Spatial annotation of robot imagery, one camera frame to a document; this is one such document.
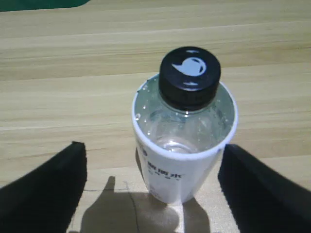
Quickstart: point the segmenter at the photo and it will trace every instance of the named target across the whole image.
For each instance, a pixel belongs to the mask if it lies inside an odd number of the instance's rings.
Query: wood grain surface
[[[311,190],[310,12],[309,0],[91,0],[0,13],[0,186],[77,140],[88,181],[69,231],[196,232],[184,210],[150,201],[130,117],[163,56],[193,45],[219,58],[237,100],[233,143]],[[239,232],[219,166],[196,196],[199,232]],[[115,191],[102,192],[109,176]]]

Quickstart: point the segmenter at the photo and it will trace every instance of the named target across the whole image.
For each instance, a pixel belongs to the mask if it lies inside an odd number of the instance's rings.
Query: bottle top
[[[199,110],[214,99],[220,75],[220,63],[212,53],[198,47],[181,47],[163,58],[159,91],[176,109]]]

